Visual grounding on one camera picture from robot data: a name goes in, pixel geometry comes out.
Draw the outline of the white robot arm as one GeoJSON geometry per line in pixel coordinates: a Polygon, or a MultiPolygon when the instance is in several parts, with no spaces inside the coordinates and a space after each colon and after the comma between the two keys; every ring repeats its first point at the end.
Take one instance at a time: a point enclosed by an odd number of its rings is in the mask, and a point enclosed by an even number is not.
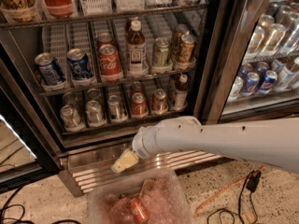
{"type": "Polygon", "coordinates": [[[111,170],[121,173],[160,153],[194,150],[298,173],[299,118],[212,125],[191,116],[164,119],[141,127],[111,170]]]}

